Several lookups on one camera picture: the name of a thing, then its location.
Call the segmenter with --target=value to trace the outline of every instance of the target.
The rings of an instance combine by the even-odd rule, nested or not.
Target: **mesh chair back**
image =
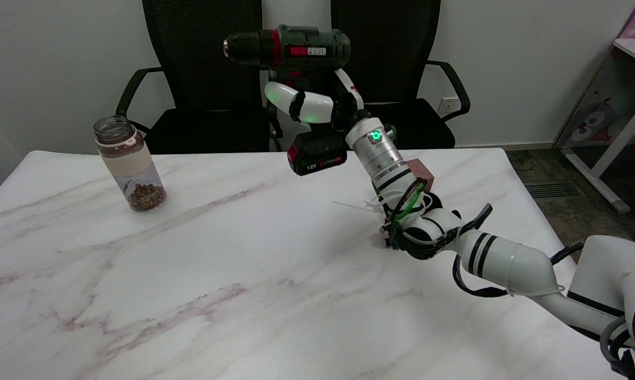
[[[366,102],[416,99],[440,0],[332,0],[332,27],[351,39],[345,66]]]
[[[142,0],[153,49],[175,106],[195,111],[260,106],[259,70],[224,57],[233,32],[262,27],[261,0]]]

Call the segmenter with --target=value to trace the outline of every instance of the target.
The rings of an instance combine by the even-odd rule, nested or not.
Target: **plastic jar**
[[[144,139],[128,119],[108,116],[98,120],[93,129],[98,152],[130,208],[147,211],[163,204],[163,182]]]

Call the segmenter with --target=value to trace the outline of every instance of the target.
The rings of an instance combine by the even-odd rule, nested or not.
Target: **cordless drill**
[[[269,80],[292,87],[299,91],[297,96],[310,91],[336,98],[330,78],[348,62],[351,45],[337,29],[320,32],[315,27],[281,25],[231,34],[224,40],[224,55],[242,65],[268,69]],[[348,150],[344,134],[332,123],[310,127],[310,132],[296,135],[288,150],[292,170],[307,175],[343,164]]]
[[[311,26],[281,25],[231,34],[224,40],[224,55],[242,65],[271,70],[270,80],[322,93],[320,74],[344,67],[351,57],[351,41],[338,29],[320,32]]]

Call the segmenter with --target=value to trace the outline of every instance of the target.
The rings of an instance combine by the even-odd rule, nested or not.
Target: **chair seat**
[[[262,107],[231,111],[167,110],[147,134],[152,154],[268,151],[270,126]]]
[[[395,126],[398,149],[451,149],[456,144],[451,130],[425,99],[365,108],[381,122]]]

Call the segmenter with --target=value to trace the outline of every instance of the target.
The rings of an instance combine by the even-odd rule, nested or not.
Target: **brown pellet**
[[[153,184],[140,185],[137,183],[134,186],[134,191],[128,197],[128,202],[133,209],[146,211],[162,204],[165,199],[165,188]]]

